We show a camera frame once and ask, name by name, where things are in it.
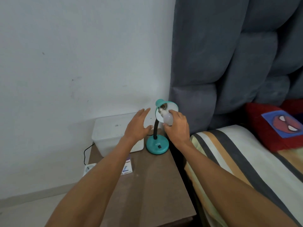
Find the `white tile floor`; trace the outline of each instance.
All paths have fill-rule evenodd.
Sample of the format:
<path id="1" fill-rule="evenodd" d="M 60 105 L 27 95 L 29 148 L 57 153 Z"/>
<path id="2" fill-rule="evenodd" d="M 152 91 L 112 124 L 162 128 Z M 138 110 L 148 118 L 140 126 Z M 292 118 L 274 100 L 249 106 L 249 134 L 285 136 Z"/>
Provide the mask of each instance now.
<path id="1" fill-rule="evenodd" d="M 65 194 L 48 197 L 0 210 L 0 226 L 43 227 Z"/>

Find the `headboard panel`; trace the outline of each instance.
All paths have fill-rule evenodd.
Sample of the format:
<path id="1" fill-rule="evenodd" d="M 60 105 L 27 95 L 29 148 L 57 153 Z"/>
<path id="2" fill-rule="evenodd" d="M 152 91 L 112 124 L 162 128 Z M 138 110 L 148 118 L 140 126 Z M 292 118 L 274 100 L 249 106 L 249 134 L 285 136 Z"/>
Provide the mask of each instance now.
<path id="1" fill-rule="evenodd" d="M 303 98 L 302 38 L 301 0 L 176 0 L 169 99 L 194 133 Z"/>

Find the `striped bed sheet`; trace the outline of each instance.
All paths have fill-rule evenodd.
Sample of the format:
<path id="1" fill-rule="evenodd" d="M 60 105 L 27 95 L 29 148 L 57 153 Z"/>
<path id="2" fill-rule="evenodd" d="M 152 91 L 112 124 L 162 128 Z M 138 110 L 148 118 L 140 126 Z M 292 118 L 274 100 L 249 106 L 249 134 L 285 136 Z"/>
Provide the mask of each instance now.
<path id="1" fill-rule="evenodd" d="M 191 141 L 201 153 L 270 199 L 298 226 L 303 225 L 303 148 L 273 154 L 238 125 L 195 133 Z M 184 169 L 206 212 L 227 226 L 188 163 Z"/>

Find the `teal desk lamp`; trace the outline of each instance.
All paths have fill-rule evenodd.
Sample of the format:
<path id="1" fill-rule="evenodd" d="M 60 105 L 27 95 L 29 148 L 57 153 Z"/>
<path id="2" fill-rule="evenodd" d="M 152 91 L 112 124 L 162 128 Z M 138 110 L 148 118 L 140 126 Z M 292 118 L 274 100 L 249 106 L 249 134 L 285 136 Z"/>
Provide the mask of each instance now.
<path id="1" fill-rule="evenodd" d="M 162 135 L 157 135 L 159 122 L 165 122 L 172 125 L 172 114 L 169 110 L 179 111 L 178 106 L 171 101 L 158 99 L 156 101 L 156 121 L 154 123 L 154 134 L 146 142 L 146 149 L 152 154 L 163 154 L 169 149 L 169 141 Z"/>

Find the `lamp base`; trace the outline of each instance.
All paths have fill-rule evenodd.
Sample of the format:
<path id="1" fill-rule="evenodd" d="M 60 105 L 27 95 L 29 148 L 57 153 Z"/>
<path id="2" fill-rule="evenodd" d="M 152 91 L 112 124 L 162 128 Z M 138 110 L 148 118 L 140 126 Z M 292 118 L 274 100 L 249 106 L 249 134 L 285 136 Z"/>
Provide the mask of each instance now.
<path id="1" fill-rule="evenodd" d="M 146 141 L 146 149 L 152 154 L 163 154 L 169 149 L 169 141 L 162 135 L 157 135 L 156 140 L 151 136 Z"/>

